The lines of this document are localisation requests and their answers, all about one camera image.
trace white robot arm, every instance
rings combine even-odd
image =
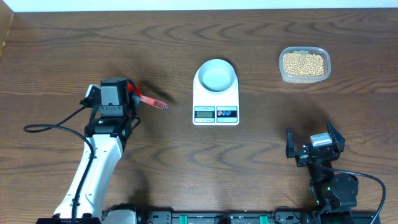
[[[137,223],[136,213],[132,210],[109,212],[107,219],[102,221],[102,209],[113,170],[123,154],[132,130],[140,123],[136,114],[140,96],[138,86],[131,80],[102,80],[101,86],[90,85],[85,99],[80,102],[82,109],[93,109],[84,136],[60,126],[82,109],[56,125],[33,124],[24,128],[31,133],[51,128],[64,129],[85,141],[83,157],[65,198],[52,218],[38,219],[37,223]],[[101,117],[95,118],[98,111]],[[135,119],[138,122],[132,127]]]
[[[94,134],[87,138],[95,148],[95,158],[90,166],[83,187],[80,191],[79,206],[76,217],[91,214],[92,217],[101,218],[106,192],[113,170],[120,160],[123,149],[119,137],[113,138],[108,134]],[[55,210],[60,218],[72,217],[72,205],[78,184],[83,176],[90,158],[90,148],[85,144],[83,157],[73,178],[72,184],[62,203]]]

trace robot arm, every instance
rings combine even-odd
[[[80,104],[93,108],[90,122],[85,128],[85,137],[93,146],[95,154],[90,161],[90,147],[85,143],[83,157],[69,191],[55,210],[56,217],[72,220],[81,217],[101,219],[109,181],[136,118],[140,98],[135,90],[133,82],[125,78],[102,80],[101,86],[90,85],[86,98]],[[96,119],[98,110],[101,117]]]
[[[119,137],[114,138],[108,134],[94,134],[88,140],[95,148],[95,158],[80,191],[76,217],[80,218],[84,214],[91,214],[92,217],[101,218],[109,181],[111,180],[116,164],[122,156],[123,148]],[[62,203],[54,212],[54,214],[59,214],[60,218],[72,217],[72,200],[75,197],[78,184],[87,167],[89,156],[90,149],[85,144],[83,157],[81,158],[72,184]]]

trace scale display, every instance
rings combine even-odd
[[[217,107],[196,106],[195,122],[236,123],[238,122],[238,107],[237,106],[217,106]]]

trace white scale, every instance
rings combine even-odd
[[[239,124],[238,78],[228,62],[220,59],[207,61],[195,74],[192,123]]]

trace white wall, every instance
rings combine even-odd
[[[4,0],[14,12],[398,7],[398,0]]]

